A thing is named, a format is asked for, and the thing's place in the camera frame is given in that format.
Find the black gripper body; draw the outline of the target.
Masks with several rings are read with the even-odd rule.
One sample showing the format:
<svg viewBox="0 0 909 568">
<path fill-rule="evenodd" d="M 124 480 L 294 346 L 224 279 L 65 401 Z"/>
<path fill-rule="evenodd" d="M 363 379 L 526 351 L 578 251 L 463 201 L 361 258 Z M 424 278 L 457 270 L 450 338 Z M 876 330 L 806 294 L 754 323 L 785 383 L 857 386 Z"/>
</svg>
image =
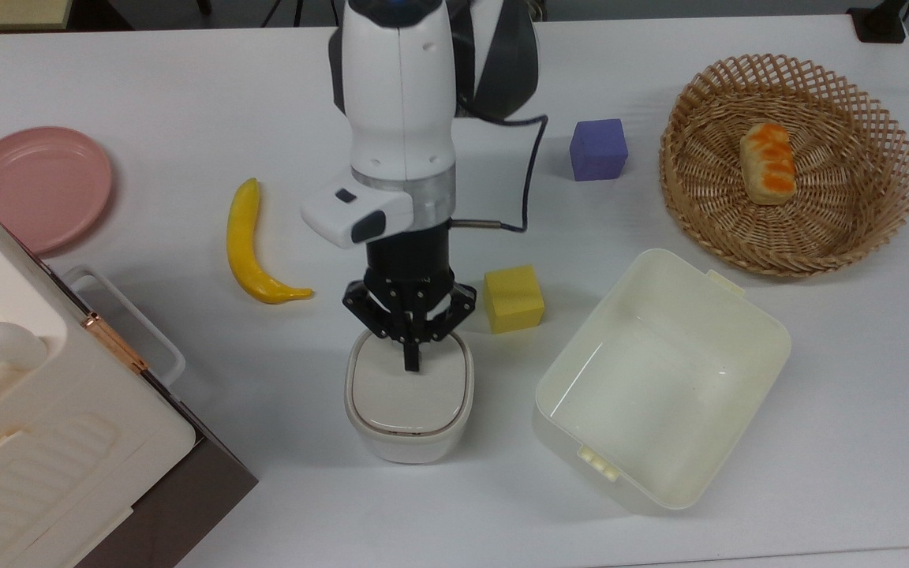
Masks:
<svg viewBox="0 0 909 568">
<path fill-rule="evenodd" d="M 443 222 L 426 230 L 404 233 L 369 242 L 365 285 L 378 301 L 389 305 L 391 288 L 402 301 L 425 294 L 427 305 L 439 305 L 452 289 L 450 267 L 451 224 Z"/>
</svg>

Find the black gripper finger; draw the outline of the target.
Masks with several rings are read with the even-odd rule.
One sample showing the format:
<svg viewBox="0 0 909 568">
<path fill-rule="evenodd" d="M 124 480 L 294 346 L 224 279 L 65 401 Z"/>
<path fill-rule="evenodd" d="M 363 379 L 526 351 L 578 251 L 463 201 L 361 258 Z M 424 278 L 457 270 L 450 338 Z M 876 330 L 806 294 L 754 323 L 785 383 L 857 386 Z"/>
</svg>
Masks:
<svg viewBox="0 0 909 568">
<path fill-rule="evenodd" d="M 405 290 L 396 282 L 372 276 L 350 281 L 344 290 L 342 303 L 369 331 L 378 338 L 399 342 L 403 349 L 403 364 L 413 371 L 413 331 Z"/>
<path fill-rule="evenodd" d="M 430 285 L 420 287 L 413 295 L 413 371 L 420 371 L 420 345 L 439 342 L 447 337 L 473 312 L 477 304 L 477 289 L 454 282 L 450 293 L 429 296 Z"/>
</svg>

